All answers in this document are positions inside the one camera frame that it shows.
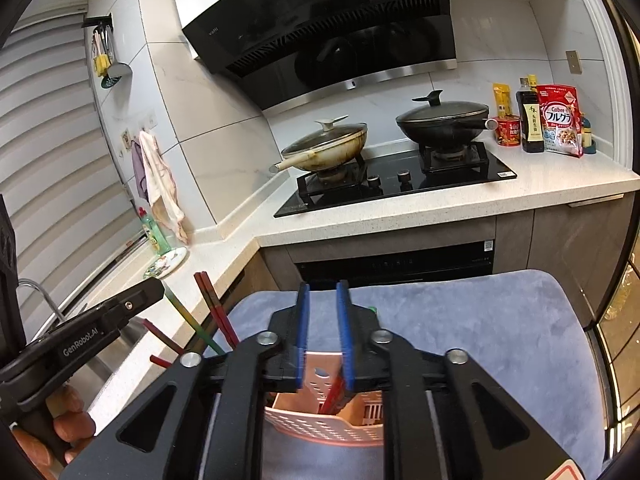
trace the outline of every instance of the lid handle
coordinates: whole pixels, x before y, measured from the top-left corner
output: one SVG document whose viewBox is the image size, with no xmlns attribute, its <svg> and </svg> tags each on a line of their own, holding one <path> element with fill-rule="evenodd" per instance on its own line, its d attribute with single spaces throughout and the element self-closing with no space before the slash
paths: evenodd
<svg viewBox="0 0 640 480">
<path fill-rule="evenodd" d="M 315 121 L 316 123 L 322 124 L 322 131 L 328 132 L 334 129 L 334 123 L 346 119 L 349 117 L 348 115 L 343 115 L 342 117 L 338 117 L 335 119 L 320 119 L 319 121 Z"/>
<path fill-rule="evenodd" d="M 416 101 L 417 103 L 421 103 L 424 101 L 428 101 L 430 106 L 440 106 L 440 94 L 442 90 L 434 90 L 427 97 L 417 97 L 412 99 L 411 101 Z"/>
</svg>

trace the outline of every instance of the white countertop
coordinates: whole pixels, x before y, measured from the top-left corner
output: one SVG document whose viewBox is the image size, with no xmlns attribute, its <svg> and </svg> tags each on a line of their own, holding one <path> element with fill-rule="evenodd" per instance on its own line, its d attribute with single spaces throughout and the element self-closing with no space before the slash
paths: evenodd
<svg viewBox="0 0 640 480">
<path fill-rule="evenodd" d="M 296 190 L 295 180 L 289 178 L 225 240 L 191 246 L 187 260 L 166 282 L 194 317 L 202 321 L 208 310 L 193 273 L 206 270 L 221 296 L 260 247 L 481 218 L 640 189 L 640 176 L 601 153 L 582 158 L 546 152 L 530 154 L 518 147 L 498 146 L 488 133 L 479 140 L 518 177 L 274 218 L 273 214 Z M 127 265 L 120 277 L 113 277 L 120 290 L 142 279 L 142 272 L 150 263 L 145 254 L 137 257 L 135 265 Z M 166 299 L 147 309 L 143 316 L 180 345 L 185 345 L 193 334 Z M 175 353 L 146 334 L 90 408 L 98 431 L 133 394 L 137 395 L 161 373 L 149 362 L 151 354 L 170 361 L 175 358 Z"/>
</svg>

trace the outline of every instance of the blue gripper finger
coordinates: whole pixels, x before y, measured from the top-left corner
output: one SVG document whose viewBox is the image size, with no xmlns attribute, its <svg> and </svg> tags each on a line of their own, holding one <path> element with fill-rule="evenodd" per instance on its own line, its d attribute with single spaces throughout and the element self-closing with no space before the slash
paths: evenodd
<svg viewBox="0 0 640 480">
<path fill-rule="evenodd" d="M 350 304 L 348 290 L 342 283 L 335 287 L 338 309 L 338 328 L 340 329 L 340 346 L 342 348 L 342 373 L 347 390 L 353 391 L 355 375 L 353 372 L 353 337 L 347 313 Z"/>
<path fill-rule="evenodd" d="M 305 293 L 302 299 L 302 307 L 300 309 L 300 318 L 298 325 L 298 337 L 296 338 L 296 384 L 298 388 L 302 388 L 305 376 L 306 362 L 306 344 L 309 334 L 309 316 L 311 311 L 311 287 L 305 285 Z"/>
</svg>

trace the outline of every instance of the window blind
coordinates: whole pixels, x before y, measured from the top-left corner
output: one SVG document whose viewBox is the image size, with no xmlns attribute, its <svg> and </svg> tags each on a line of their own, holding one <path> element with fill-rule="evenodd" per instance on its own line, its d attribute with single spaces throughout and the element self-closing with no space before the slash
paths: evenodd
<svg viewBox="0 0 640 480">
<path fill-rule="evenodd" d="M 17 30 L 0 50 L 0 193 L 18 275 L 57 304 L 141 230 L 95 110 L 82 17 Z M 51 310 L 31 288 L 18 302 L 30 340 Z"/>
</svg>

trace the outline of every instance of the green bottle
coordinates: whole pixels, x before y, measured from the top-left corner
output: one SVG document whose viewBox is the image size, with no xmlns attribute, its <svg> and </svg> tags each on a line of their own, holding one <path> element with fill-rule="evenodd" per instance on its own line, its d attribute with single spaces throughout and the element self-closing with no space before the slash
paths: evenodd
<svg viewBox="0 0 640 480">
<path fill-rule="evenodd" d="M 151 242 L 154 251 L 162 256 L 167 254 L 171 249 L 171 245 L 166 241 L 166 238 L 162 234 L 162 231 L 156 224 L 154 218 L 149 215 L 143 208 L 138 209 L 140 220 L 142 220 L 142 229 L 145 232 L 146 237 Z"/>
</svg>

